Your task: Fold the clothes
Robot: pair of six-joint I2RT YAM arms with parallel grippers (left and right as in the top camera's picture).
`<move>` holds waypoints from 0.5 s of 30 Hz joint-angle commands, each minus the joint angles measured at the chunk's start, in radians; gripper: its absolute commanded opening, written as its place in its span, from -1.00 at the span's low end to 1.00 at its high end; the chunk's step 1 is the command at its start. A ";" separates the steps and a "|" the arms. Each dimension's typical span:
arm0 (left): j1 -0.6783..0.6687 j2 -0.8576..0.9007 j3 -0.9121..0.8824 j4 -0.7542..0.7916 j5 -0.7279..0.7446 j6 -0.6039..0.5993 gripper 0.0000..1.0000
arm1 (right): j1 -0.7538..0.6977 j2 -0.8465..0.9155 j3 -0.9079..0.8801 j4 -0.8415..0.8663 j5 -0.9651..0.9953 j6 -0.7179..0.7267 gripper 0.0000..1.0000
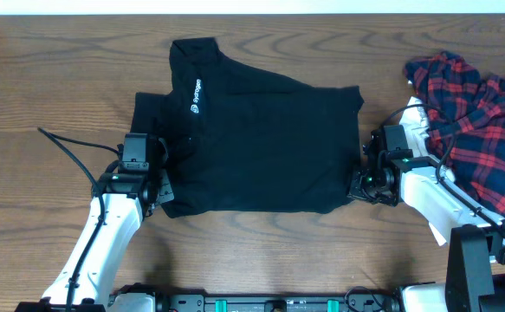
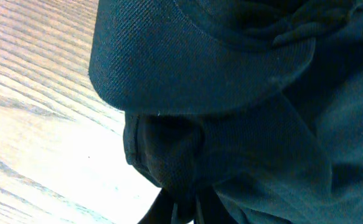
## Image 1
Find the black polo shirt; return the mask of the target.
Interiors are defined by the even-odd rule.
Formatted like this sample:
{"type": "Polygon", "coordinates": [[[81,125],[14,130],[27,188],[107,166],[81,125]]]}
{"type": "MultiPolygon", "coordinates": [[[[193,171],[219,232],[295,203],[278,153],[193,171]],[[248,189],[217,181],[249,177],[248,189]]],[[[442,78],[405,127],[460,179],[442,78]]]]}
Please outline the black polo shirt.
{"type": "Polygon", "coordinates": [[[176,40],[172,91],[139,92],[131,129],[167,146],[170,218],[207,211],[329,213],[360,162],[359,88],[320,88],[176,40]]]}

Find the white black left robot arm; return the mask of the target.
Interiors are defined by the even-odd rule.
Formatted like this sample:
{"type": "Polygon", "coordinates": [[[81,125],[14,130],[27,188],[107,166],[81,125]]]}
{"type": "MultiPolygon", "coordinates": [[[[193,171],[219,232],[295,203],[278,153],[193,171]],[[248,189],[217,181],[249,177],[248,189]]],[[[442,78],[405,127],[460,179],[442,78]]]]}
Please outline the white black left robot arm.
{"type": "Polygon", "coordinates": [[[160,311],[162,296],[140,283],[113,288],[132,237],[162,199],[171,199],[163,170],[164,140],[129,133],[120,158],[93,182],[84,229],[61,273],[37,302],[20,302],[19,311],[160,311]]]}

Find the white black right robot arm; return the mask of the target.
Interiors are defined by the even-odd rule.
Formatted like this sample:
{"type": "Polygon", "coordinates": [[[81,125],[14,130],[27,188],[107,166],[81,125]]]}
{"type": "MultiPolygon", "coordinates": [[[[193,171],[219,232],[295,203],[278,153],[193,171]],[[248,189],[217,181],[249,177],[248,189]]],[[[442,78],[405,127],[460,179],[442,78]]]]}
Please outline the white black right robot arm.
{"type": "Polygon", "coordinates": [[[505,311],[505,219],[437,175],[430,157],[392,159],[353,170],[349,195],[372,204],[405,203],[449,247],[444,283],[398,291],[401,311],[505,311]]]}

